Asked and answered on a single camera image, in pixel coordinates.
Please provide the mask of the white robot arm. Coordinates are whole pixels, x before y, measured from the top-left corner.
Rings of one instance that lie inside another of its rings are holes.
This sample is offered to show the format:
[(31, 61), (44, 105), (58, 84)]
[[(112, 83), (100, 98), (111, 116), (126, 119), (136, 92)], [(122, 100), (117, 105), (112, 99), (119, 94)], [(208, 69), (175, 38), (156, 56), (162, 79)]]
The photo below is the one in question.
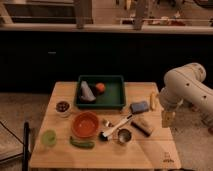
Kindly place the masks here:
[(206, 70), (199, 63), (173, 68), (164, 75), (164, 87), (158, 95), (163, 107), (162, 127), (168, 128), (183, 101), (197, 106), (204, 114), (213, 115), (213, 89), (203, 81)]

